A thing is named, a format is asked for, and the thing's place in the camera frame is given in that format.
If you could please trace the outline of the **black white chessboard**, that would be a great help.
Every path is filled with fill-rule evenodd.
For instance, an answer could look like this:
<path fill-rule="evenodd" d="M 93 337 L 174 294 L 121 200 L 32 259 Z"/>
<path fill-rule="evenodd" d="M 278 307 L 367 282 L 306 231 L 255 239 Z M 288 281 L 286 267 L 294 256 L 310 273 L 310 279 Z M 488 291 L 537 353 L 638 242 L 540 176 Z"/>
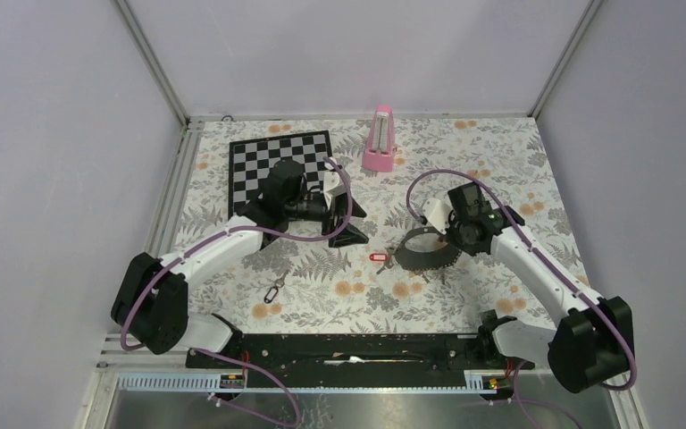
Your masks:
<path fill-rule="evenodd" d="M 228 216 L 233 216 L 251 198 L 271 168 L 290 159 L 305 167 L 307 188 L 319 190 L 331 157 L 330 134 L 326 130 L 235 141 L 229 144 Z"/>

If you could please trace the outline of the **keyring with coloured key tags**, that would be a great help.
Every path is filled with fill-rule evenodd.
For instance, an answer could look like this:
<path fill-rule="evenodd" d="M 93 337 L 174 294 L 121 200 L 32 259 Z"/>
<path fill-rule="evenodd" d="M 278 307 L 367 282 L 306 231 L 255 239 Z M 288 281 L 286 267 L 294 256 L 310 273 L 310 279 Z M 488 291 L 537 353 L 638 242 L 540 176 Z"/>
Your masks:
<path fill-rule="evenodd" d="M 370 254 L 370 260 L 381 265 L 376 275 L 399 267 L 429 282 L 424 274 L 439 271 L 441 281 L 445 282 L 445 269 L 453 266 L 461 255 L 436 228 L 422 226 L 408 231 L 398 243 L 386 247 L 384 253 Z"/>

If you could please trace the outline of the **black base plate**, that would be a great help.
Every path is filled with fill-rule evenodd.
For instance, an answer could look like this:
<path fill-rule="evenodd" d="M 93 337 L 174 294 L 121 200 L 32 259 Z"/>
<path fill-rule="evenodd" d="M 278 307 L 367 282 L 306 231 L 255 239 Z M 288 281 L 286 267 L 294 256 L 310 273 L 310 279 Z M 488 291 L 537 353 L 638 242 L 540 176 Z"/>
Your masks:
<path fill-rule="evenodd" d="M 476 334 L 268 334 L 240 333 L 222 350 L 226 361 L 191 351 L 188 369 L 261 374 L 426 373 L 468 371 L 488 376 L 497 388 L 521 361 L 503 357 Z"/>

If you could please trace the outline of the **floral table mat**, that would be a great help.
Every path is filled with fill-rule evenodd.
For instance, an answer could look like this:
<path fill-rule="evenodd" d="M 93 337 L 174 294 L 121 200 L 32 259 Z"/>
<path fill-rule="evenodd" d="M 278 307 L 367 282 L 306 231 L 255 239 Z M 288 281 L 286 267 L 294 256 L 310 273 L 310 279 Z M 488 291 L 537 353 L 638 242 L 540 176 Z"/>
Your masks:
<path fill-rule="evenodd" d="M 537 123 L 531 118 L 399 119 L 392 172 L 362 168 L 367 120 L 209 122 L 188 184 L 175 248 L 182 251 L 219 230 L 228 218 L 229 144 L 326 130 L 331 152 L 352 180 L 367 213 L 355 219 L 369 242 L 331 249 L 315 241 L 317 223 L 295 223 L 306 242 L 280 239 L 195 288 L 189 305 L 251 333 L 472 332 L 493 310 L 527 324 L 550 326 L 544 307 L 523 283 L 488 255 L 462 256 L 425 279 L 399 267 L 380 275 L 370 260 L 398 243 L 416 223 L 405 202 L 428 198 L 474 177 L 520 214 L 556 260 L 587 284 L 580 252 L 556 186 Z M 275 279 L 288 273 L 277 298 L 264 304 Z"/>

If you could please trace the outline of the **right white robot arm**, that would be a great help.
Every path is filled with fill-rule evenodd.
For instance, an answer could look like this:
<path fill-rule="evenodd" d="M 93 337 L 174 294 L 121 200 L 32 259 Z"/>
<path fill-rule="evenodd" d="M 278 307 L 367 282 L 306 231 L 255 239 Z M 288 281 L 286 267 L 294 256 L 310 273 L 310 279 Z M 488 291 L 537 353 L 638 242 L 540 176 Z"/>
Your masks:
<path fill-rule="evenodd" d="M 509 206 L 492 207 L 476 183 L 448 192 L 448 242 L 470 256 L 487 254 L 516 275 L 545 308 L 553 327 L 526 324 L 504 316 L 481 327 L 486 337 L 476 354 L 490 368 L 519 358 L 547 366 L 569 392 L 600 385 L 627 374 L 619 390 L 637 380 L 632 310 L 620 297 L 603 298 L 577 285 L 574 276 L 533 238 Z"/>

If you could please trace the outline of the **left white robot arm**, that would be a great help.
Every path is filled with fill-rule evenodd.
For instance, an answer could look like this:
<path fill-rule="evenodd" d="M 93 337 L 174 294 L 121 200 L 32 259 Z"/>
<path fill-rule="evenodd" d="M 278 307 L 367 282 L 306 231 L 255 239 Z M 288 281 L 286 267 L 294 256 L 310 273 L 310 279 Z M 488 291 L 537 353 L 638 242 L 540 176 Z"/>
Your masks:
<path fill-rule="evenodd" d="M 192 289 L 276 239 L 291 239 L 288 227 L 294 221 L 318 222 L 322 233 L 315 241 L 331 248 L 368 241 L 351 223 L 367 213 L 353 198 L 349 176 L 334 159 L 324 161 L 328 167 L 316 191 L 308 190 L 302 164 L 280 160 L 259 182 L 256 197 L 214 235 L 184 252 L 135 256 L 111 310 L 111 318 L 121 327 L 121 348 L 161 355 L 186 347 L 206 352 L 218 366 L 236 364 L 242 347 L 233 337 L 236 328 L 218 315 L 191 312 Z"/>

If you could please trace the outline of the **black carabiner key clip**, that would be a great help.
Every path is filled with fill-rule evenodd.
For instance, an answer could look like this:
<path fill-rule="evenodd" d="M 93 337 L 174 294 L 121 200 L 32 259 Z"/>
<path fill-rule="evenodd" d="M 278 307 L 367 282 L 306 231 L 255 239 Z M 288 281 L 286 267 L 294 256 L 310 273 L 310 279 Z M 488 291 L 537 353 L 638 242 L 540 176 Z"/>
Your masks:
<path fill-rule="evenodd" d="M 285 272 L 279 278 L 273 281 L 272 286 L 267 290 L 267 292 L 264 295 L 264 304 L 269 305 L 277 298 L 280 290 L 285 285 L 287 275 L 288 273 Z"/>

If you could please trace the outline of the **pink metronome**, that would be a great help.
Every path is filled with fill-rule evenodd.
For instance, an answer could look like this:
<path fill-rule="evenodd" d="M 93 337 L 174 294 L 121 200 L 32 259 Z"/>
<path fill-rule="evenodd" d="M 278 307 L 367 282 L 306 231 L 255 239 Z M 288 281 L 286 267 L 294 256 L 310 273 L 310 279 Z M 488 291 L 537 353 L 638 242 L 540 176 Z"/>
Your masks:
<path fill-rule="evenodd" d="M 362 167 L 372 172 L 392 172 L 395 157 L 395 123 L 393 111 L 379 105 L 362 156 Z"/>

